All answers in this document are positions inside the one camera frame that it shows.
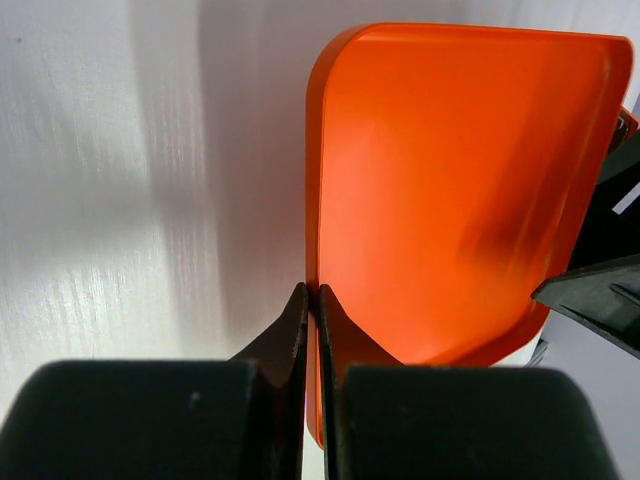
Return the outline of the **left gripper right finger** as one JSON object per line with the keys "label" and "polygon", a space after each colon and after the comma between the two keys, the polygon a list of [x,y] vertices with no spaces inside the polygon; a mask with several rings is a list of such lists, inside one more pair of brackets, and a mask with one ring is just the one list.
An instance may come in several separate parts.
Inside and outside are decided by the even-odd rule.
{"label": "left gripper right finger", "polygon": [[330,479],[615,479],[587,397],[564,373],[399,363],[319,289]]}

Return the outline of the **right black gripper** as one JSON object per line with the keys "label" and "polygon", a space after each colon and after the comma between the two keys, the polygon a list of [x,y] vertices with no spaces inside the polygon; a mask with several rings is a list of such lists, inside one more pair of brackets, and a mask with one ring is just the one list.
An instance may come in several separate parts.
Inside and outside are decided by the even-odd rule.
{"label": "right black gripper", "polygon": [[639,356],[639,133],[609,152],[566,273],[532,298],[634,357]]}

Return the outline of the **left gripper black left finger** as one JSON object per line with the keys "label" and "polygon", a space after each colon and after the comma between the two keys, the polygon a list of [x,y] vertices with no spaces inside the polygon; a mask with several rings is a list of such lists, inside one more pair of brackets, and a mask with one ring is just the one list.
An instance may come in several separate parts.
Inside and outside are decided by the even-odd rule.
{"label": "left gripper black left finger", "polygon": [[309,295],[232,358],[65,360],[24,383],[5,479],[297,479]]}

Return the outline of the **orange box lid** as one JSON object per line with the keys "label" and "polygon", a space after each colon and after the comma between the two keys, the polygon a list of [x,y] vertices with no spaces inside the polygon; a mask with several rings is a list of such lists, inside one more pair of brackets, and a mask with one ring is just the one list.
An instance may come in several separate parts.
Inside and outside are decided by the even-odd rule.
{"label": "orange box lid", "polygon": [[351,27],[306,91],[305,256],[382,364],[490,366],[536,339],[633,66],[621,36]]}

